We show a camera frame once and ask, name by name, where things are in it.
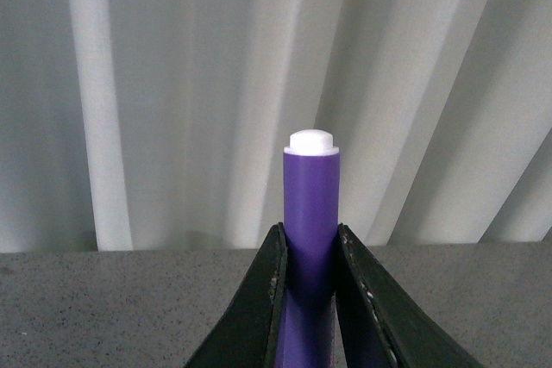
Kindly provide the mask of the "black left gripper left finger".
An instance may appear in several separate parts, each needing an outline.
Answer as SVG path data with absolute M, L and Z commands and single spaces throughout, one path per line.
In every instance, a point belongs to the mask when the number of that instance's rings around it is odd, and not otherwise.
M 229 306 L 187 367 L 273 367 L 288 260 L 282 224 L 272 226 Z

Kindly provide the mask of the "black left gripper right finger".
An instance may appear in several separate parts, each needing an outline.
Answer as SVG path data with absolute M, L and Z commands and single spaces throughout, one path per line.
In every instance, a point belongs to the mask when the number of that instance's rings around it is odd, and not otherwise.
M 481 367 L 346 225 L 338 228 L 337 316 L 348 367 Z

